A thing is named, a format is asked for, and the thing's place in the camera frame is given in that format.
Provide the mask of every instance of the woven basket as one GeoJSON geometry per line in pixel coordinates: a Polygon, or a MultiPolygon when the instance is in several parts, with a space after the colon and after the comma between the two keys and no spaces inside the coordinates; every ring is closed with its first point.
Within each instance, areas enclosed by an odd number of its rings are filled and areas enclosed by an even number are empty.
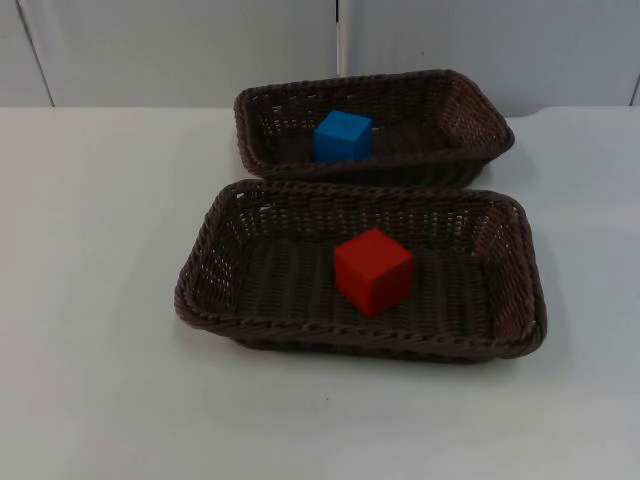
{"type": "Polygon", "coordinates": [[[546,313],[524,211],[492,192],[243,181],[206,215],[180,317],[254,348],[482,361],[532,352],[546,313]],[[377,227],[416,259],[412,295],[363,317],[333,249],[377,227]]]}
{"type": "Polygon", "coordinates": [[[251,88],[235,114],[242,162],[266,179],[460,187],[514,142],[476,84],[451,70],[251,88]],[[313,130],[332,110],[373,118],[373,157],[313,162],[313,130]]]}

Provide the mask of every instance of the red block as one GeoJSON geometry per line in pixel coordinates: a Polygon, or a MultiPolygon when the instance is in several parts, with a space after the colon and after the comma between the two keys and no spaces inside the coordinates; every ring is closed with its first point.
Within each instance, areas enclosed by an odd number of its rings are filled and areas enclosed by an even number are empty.
{"type": "Polygon", "coordinates": [[[413,255],[378,229],[335,251],[336,288],[366,316],[382,313],[411,295],[413,255]]]}

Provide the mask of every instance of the white wall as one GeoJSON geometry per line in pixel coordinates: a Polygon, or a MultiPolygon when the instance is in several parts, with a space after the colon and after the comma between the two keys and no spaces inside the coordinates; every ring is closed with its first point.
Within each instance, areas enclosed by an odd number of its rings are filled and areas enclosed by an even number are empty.
{"type": "Polygon", "coordinates": [[[0,107],[47,106],[49,98],[13,0],[0,0],[0,107]]]}
{"type": "Polygon", "coordinates": [[[334,76],[329,0],[20,0],[56,105],[230,106],[334,76]]]}
{"type": "Polygon", "coordinates": [[[640,0],[342,0],[347,75],[449,67],[503,113],[628,105],[640,0]]]}

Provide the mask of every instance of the brown wicker basket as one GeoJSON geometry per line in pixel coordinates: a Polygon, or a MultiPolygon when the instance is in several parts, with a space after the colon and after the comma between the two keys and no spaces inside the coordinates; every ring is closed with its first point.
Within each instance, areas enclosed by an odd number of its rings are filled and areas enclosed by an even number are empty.
{"type": "Polygon", "coordinates": [[[476,84],[451,70],[251,88],[235,114],[242,162],[266,179],[460,187],[514,142],[476,84]],[[373,157],[313,162],[313,130],[332,110],[373,118],[373,157]]]}
{"type": "Polygon", "coordinates": [[[415,360],[518,357],[547,329],[524,211],[470,190],[230,185],[205,217],[175,307],[254,348],[415,360]],[[372,227],[416,265],[411,298],[366,318],[334,288],[333,249],[372,227]]]}

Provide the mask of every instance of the table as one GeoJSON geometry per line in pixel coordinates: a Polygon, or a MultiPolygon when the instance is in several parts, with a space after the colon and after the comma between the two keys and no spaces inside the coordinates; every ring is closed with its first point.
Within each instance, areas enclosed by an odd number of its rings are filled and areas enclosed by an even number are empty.
{"type": "Polygon", "coordinates": [[[640,110],[509,123],[474,186],[528,213],[549,337],[460,367],[178,321],[202,217],[246,175],[230,110],[0,110],[0,477],[638,478],[640,110]]]}

